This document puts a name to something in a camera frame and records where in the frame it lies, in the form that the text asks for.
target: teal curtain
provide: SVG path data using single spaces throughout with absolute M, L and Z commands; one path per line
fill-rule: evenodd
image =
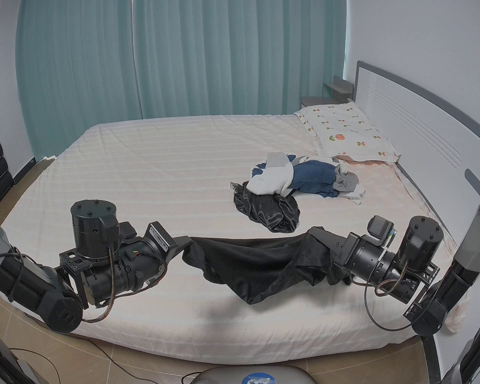
M 93 125 L 281 114 L 342 76 L 346 0 L 22 0 L 16 68 L 37 159 Z
M 281 114 L 342 77 L 346 0 L 133 0 L 144 118 Z
M 59 155 L 93 125 L 142 118 L 131 0 L 23 0 L 16 68 L 37 159 Z

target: bed sheet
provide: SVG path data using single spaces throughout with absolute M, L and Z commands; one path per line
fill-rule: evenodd
M 117 206 L 119 221 L 142 235 L 158 220 L 172 236 L 270 238 L 269 232 L 235 209 L 230 182 L 248 179 L 267 152 L 316 155 L 310 135 L 295 115 L 200 116 L 125 121 L 90 128 L 24 193 L 4 221 L 12 244 L 42 264 L 58 265 L 59 252 L 74 246 L 70 207 L 82 199 Z M 342 198 L 297 193 L 300 225 L 346 236 L 366 232 L 373 215 L 396 225 L 399 246 L 409 219 L 432 216 L 395 166 L 350 164 L 366 189 L 361 205 Z M 434 261 L 442 275 L 451 261 L 447 238 Z M 384 326 L 405 324 L 406 306 L 368 295 L 373 316 Z M 94 318 L 103 310 L 89 309 Z M 268 363 L 322 354 L 380 348 L 411 337 L 389 333 L 368 318 L 363 289 L 327 282 L 297 284 L 249 306 L 227 286 L 209 283 L 178 256 L 152 290 L 115 301 L 107 319 L 82 323 L 84 336 L 186 360 L 224 364 Z

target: blue sticker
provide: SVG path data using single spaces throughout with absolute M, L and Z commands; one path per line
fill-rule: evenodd
M 275 379 L 267 373 L 251 373 L 241 384 L 276 384 Z

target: tile floor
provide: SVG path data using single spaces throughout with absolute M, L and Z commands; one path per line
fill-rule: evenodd
M 2 199 L 0 223 L 50 163 L 51 160 L 43 160 L 36 164 Z M 1 299 L 0 338 L 11 348 L 30 349 L 47 356 L 57 367 L 62 384 L 140 382 L 111 364 L 88 341 L 56 334 Z M 214 366 L 151 355 L 99 340 L 94 342 L 130 373 L 159 383 L 180 384 L 184 374 Z M 27 360 L 49 383 L 58 383 L 56 373 L 47 361 L 28 352 L 16 351 L 15 354 Z M 402 344 L 389 344 L 381 349 L 319 356 L 282 364 L 304 369 L 319 384 L 428 384 L 423 345 L 417 336 Z

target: headboard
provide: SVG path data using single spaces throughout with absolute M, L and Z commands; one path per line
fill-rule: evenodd
M 400 151 L 400 170 L 460 244 L 480 204 L 480 124 L 432 92 L 363 61 L 353 100 Z

